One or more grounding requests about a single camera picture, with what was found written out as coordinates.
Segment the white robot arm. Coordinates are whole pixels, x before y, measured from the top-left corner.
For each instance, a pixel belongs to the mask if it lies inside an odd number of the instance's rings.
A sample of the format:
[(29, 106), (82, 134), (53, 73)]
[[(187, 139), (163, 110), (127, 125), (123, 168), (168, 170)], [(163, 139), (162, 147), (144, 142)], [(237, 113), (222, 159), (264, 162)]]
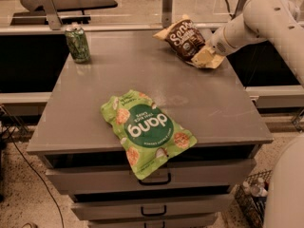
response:
[[(217, 67), (240, 48), (269, 41), (304, 85), (304, 28), (288, 0), (247, 0), (242, 14), (206, 41), (192, 58), (198, 68)], [(280, 152), (269, 183), (263, 228), (304, 228), (304, 134)]]

